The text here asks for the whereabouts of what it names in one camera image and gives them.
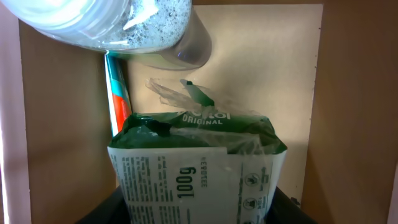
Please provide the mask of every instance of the green plastic wrapper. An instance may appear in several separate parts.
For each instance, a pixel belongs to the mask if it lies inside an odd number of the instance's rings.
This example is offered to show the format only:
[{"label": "green plastic wrapper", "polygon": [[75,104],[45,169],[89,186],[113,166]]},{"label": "green plastic wrapper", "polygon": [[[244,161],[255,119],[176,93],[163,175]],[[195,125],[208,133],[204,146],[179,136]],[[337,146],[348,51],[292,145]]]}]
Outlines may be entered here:
[{"label": "green plastic wrapper", "polygon": [[180,83],[184,93],[163,80],[151,79],[147,87],[161,103],[184,111],[134,113],[109,144],[132,223],[260,223],[286,145],[266,116]]}]

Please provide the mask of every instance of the white label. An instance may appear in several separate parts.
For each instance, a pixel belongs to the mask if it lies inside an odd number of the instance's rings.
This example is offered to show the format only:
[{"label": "white label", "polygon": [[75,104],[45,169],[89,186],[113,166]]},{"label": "white label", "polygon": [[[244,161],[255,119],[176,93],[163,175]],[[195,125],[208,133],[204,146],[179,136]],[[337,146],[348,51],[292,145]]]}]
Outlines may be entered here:
[{"label": "white label", "polygon": [[263,223],[283,161],[274,172],[275,156],[225,147],[108,151],[134,224]]}]

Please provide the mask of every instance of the transparent bottle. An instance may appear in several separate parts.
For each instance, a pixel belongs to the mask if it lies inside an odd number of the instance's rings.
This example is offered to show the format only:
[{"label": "transparent bottle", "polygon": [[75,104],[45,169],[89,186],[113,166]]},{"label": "transparent bottle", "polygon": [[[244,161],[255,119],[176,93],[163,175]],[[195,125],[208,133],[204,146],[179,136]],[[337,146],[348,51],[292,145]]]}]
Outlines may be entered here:
[{"label": "transparent bottle", "polygon": [[211,40],[192,0],[1,0],[53,39],[158,68],[204,65]]}]

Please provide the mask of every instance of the black icon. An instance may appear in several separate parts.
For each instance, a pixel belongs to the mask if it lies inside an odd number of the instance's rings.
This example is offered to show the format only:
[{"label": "black icon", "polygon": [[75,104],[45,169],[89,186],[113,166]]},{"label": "black icon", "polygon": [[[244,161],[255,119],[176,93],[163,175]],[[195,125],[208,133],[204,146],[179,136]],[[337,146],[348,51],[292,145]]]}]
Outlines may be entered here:
[{"label": "black icon", "polygon": [[257,206],[257,200],[254,198],[248,198],[243,202],[243,207],[247,210],[252,210]]},{"label": "black icon", "polygon": [[249,174],[244,178],[244,183],[249,187],[256,186],[259,181],[260,177],[257,174]]}]

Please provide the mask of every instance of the clear plastic container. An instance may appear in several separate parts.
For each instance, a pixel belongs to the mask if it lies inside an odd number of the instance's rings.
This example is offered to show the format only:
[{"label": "clear plastic container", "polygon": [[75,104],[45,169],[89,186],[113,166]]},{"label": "clear plastic container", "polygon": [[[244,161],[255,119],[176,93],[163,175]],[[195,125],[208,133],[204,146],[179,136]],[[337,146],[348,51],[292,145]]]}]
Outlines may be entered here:
[{"label": "clear plastic container", "polygon": [[1,0],[53,39],[166,69],[202,66],[211,40],[192,0]]}]

